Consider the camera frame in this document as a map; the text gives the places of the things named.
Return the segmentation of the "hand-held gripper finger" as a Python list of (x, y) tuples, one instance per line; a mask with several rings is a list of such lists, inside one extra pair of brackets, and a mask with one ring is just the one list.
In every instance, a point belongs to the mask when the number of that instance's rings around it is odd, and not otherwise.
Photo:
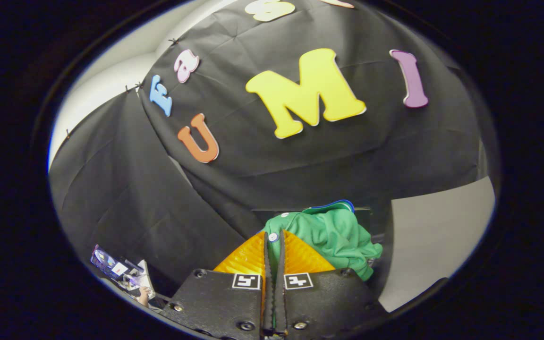
[(356, 271), (335, 268), (289, 231), (281, 233), (275, 331), (287, 340), (346, 340), (389, 318)]
[(194, 269), (162, 315), (207, 339), (263, 339), (273, 328), (267, 236), (255, 234), (212, 270)]

